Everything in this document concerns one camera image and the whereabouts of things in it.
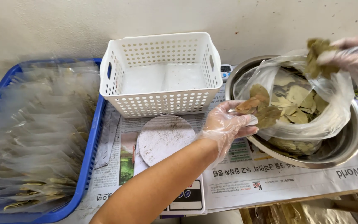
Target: basket handle hole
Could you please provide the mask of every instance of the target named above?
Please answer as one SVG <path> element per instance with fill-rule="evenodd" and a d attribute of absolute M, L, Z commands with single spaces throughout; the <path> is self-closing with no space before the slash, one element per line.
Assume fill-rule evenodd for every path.
<path fill-rule="evenodd" d="M 109 62 L 109 68 L 107 69 L 107 78 L 110 79 L 111 76 L 111 62 Z"/>
<path fill-rule="evenodd" d="M 212 60 L 212 55 L 209 55 L 209 63 L 211 63 L 212 71 L 214 71 L 215 70 L 215 64 L 214 64 L 214 60 Z"/>

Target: white wall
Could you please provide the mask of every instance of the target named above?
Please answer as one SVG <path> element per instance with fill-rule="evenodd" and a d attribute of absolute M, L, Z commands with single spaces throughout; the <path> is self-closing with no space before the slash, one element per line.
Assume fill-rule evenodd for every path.
<path fill-rule="evenodd" d="M 110 39 L 192 31 L 234 65 L 358 34 L 358 0 L 0 0 L 0 80 L 21 55 L 101 57 Z"/>

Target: blue plastic tray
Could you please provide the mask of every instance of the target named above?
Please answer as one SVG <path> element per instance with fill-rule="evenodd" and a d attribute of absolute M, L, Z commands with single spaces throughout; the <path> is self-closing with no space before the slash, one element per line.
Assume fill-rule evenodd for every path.
<path fill-rule="evenodd" d="M 72 59 L 62 59 L 62 60 L 65 62 L 73 62 Z M 97 66 L 100 67 L 100 63 L 102 62 L 102 59 L 94 58 L 93 60 L 95 61 Z M 9 69 L 9 71 L 5 74 L 5 76 L 0 82 L 0 89 L 7 86 L 11 82 L 10 77 L 17 72 L 22 72 L 22 69 L 20 68 L 19 65 L 15 65 L 11 69 Z M 106 102 L 107 101 L 101 95 L 99 95 L 99 99 L 96 105 L 95 115 L 92 121 L 91 131 L 89 133 L 88 143 L 85 150 L 85 155 L 81 166 L 80 176 L 78 178 L 77 188 L 71 201 L 68 202 L 62 208 L 58 209 L 57 211 L 47 213 L 32 222 L 16 222 L 16 224 L 24 224 L 24 223 L 36 224 L 36 223 L 57 222 L 70 215 L 77 208 L 77 206 L 81 202 L 82 196 L 88 190 L 89 183 L 91 181 L 91 175 L 92 175 L 93 165 L 95 162 L 97 146 L 102 131 L 102 125 L 103 125 L 102 117 L 106 110 Z M 0 219 L 3 217 L 4 219 L 15 218 L 17 220 L 20 220 L 20 217 L 24 217 L 27 215 L 30 216 L 31 214 L 23 214 L 23 213 L 1 214 Z"/>

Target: forearm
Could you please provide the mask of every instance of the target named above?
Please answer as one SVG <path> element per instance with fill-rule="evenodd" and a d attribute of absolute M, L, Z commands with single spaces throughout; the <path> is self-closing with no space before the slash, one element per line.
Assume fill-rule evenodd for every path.
<path fill-rule="evenodd" d="M 217 157 L 217 143 L 200 139 L 134 176 L 99 209 L 91 224 L 151 223 Z"/>

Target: scale button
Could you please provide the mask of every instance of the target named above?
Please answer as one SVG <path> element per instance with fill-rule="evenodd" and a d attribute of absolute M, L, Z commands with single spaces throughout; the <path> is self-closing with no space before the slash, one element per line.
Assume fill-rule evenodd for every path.
<path fill-rule="evenodd" d="M 188 198 L 189 196 L 190 196 L 190 191 L 189 190 L 185 191 L 185 198 Z"/>

